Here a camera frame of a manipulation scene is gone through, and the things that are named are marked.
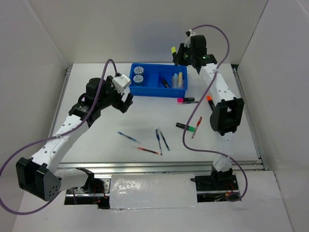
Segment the pale yellow highlighter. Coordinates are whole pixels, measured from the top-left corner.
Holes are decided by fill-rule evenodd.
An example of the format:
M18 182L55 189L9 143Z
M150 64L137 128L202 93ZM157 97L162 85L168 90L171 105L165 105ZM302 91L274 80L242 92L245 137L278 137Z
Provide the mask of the pale yellow highlighter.
M178 86L178 88L183 87L183 73L182 72L179 72L179 74L178 74L177 86Z

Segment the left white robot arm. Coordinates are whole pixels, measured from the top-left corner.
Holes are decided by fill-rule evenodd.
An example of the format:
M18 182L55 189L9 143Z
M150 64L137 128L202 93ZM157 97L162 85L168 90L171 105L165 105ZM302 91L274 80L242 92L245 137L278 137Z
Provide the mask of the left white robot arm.
M51 140L29 159L20 158L16 163L19 187L44 201L52 200L60 191L79 188L85 193L93 191L100 180L94 173L82 167L58 170L58 166L73 144L101 116L109 106L125 113L133 103L133 95L122 100L124 90L131 84L130 78L118 74L92 78L86 84L77 103L70 109L64 123Z

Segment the black yellow highlighter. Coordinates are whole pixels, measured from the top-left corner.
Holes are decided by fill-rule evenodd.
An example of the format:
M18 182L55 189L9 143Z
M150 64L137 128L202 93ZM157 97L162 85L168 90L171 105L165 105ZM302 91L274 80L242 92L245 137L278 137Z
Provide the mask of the black yellow highlighter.
M172 58L173 58L173 63L175 66L178 65L178 58L177 58L177 51L176 51L176 48L175 47L172 47L171 48L171 53L172 53Z

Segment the light blue highlighter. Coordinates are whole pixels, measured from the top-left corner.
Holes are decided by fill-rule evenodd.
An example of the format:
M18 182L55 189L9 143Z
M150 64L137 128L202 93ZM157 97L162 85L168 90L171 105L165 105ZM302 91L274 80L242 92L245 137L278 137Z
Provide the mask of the light blue highlighter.
M178 74L175 73L173 77L173 87L178 88Z

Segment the black orange highlighter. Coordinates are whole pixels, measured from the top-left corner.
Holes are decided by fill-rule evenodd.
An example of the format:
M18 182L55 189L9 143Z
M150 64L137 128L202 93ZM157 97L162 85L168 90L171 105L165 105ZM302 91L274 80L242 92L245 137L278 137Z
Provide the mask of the black orange highlighter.
M214 104L214 102L213 102L213 100L212 100L212 97L211 97L210 95L208 95L208 96L206 97L206 99L207 99L207 102L208 102L208 104L209 104L211 110L214 111L214 110L215 110L215 104Z

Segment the black purple highlighter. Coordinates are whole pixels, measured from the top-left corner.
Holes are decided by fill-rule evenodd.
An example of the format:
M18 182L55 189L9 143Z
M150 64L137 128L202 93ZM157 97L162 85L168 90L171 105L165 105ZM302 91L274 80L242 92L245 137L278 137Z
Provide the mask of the black purple highlighter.
M166 79L164 77L161 77L161 82L164 85L165 88L170 88L168 82L166 81Z

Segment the blue gel pen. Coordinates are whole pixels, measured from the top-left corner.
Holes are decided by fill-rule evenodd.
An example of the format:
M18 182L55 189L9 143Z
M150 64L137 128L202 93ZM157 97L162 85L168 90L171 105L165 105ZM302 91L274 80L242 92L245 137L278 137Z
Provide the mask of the blue gel pen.
M139 141L139 140L137 140L137 139L135 139L135 138L133 138L133 137L131 137L131 136L129 136L129 135L126 135L126 134L124 134L124 133L122 133L122 132L120 132L120 131L118 131L117 133L120 134L121 136L124 136L124 137L126 137L126 138L128 138L128 139L130 139L130 140L132 140L132 141L134 141L134 142L136 142L136 143L138 143L138 144L140 144L140 141Z

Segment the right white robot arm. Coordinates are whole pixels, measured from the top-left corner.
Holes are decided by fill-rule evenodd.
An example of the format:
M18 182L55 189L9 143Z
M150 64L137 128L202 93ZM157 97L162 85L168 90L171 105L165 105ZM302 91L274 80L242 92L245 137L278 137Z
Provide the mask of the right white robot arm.
M178 52L173 48L173 62L176 65L192 66L210 87L212 99L207 101L211 107L210 125L217 133L218 150L231 154L233 133L240 125L244 101L237 98L226 84L219 71L214 55L207 54L206 39L193 31L187 32L188 39L181 43Z

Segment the black green highlighter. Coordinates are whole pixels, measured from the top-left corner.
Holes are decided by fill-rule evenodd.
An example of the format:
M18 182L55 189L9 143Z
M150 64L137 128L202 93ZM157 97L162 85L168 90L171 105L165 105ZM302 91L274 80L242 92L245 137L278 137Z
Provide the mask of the black green highlighter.
M192 126L186 126L185 124L183 123L179 123L177 122L176 123L176 127L177 128L180 128L180 129L186 129L187 131L190 131L190 132L194 132L196 129Z

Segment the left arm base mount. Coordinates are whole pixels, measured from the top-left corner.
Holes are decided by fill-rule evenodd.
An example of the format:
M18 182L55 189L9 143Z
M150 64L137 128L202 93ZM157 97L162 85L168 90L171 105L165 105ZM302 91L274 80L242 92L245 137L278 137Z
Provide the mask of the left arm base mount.
M110 209L110 178L96 178L86 168L76 168L87 175L85 183L66 191L64 205L96 205L99 209Z

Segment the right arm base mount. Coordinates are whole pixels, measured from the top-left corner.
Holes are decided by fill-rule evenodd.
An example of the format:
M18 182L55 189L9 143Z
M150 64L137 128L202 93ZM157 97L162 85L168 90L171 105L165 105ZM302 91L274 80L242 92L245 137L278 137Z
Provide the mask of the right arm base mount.
M240 198L239 186L233 169L218 172L212 167L210 175L191 178L197 190L197 202L237 201Z

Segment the black pink highlighter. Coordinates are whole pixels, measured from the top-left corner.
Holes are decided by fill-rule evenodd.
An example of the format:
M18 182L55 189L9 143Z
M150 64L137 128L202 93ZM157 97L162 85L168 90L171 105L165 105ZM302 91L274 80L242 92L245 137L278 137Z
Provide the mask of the black pink highlighter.
M195 98L194 97L189 97L189 98L178 98L177 102L182 103L182 102L194 102Z

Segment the purple gel pen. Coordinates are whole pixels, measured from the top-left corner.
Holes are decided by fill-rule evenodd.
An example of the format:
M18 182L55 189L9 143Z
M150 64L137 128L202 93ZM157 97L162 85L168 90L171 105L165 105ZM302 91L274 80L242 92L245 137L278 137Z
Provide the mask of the purple gel pen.
M181 102L181 104L196 104L198 103L198 101L185 101L185 102Z

